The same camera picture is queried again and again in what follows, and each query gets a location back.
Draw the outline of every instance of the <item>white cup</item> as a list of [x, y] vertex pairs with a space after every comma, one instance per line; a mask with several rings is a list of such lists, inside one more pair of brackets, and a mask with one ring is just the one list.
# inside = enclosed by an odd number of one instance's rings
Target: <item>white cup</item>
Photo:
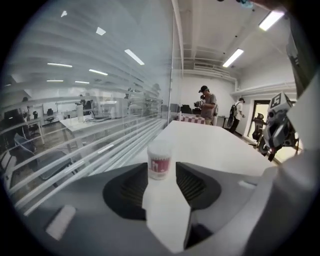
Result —
[[155, 180], [164, 180], [169, 173], [172, 156], [171, 145], [164, 140], [153, 140], [147, 148], [148, 176]]

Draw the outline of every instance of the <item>white ceiling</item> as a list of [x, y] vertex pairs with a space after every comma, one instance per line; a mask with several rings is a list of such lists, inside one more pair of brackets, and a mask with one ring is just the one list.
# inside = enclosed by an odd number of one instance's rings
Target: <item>white ceiling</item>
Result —
[[[169, 97], [174, 17], [171, 0], [51, 3], [33, 17], [16, 42], [6, 67], [6, 83], [12, 85], [3, 93], [72, 87], [126, 93], [128, 88], [136, 88], [155, 97], [159, 92], [153, 85], [159, 84], [162, 98]], [[97, 27], [106, 33], [97, 34]], [[145, 65], [134, 61], [126, 49]], [[72, 68], [50, 66], [48, 62]]]
[[241, 71], [273, 51], [286, 54], [289, 20], [282, 18], [268, 31], [259, 23], [269, 11], [242, 7], [236, 0], [178, 0], [185, 62], [222, 66], [237, 48], [244, 53], [229, 67]]

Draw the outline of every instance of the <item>cap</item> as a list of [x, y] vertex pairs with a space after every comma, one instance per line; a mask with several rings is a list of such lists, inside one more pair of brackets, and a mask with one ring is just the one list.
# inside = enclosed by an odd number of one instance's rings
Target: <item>cap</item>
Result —
[[199, 93], [203, 93], [205, 90], [209, 91], [209, 88], [205, 85], [201, 86], [201, 89], [199, 90]]

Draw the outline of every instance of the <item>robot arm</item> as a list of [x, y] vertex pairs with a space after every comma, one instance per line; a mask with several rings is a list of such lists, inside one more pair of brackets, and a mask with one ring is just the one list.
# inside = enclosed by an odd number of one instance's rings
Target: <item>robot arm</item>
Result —
[[293, 147], [297, 143], [296, 131], [287, 117], [291, 107], [292, 103], [284, 92], [271, 99], [263, 130], [263, 138], [268, 148], [279, 150], [282, 147]]

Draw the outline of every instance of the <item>backpack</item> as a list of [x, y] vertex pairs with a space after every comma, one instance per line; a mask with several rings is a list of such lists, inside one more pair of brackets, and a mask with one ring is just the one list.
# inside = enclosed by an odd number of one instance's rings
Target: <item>backpack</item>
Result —
[[235, 117], [235, 116], [237, 116], [237, 114], [238, 114], [238, 110], [237, 110], [237, 105], [239, 104], [239, 102], [235, 105], [235, 104], [233, 104], [232, 106], [231, 106], [231, 109], [230, 109], [230, 117]]

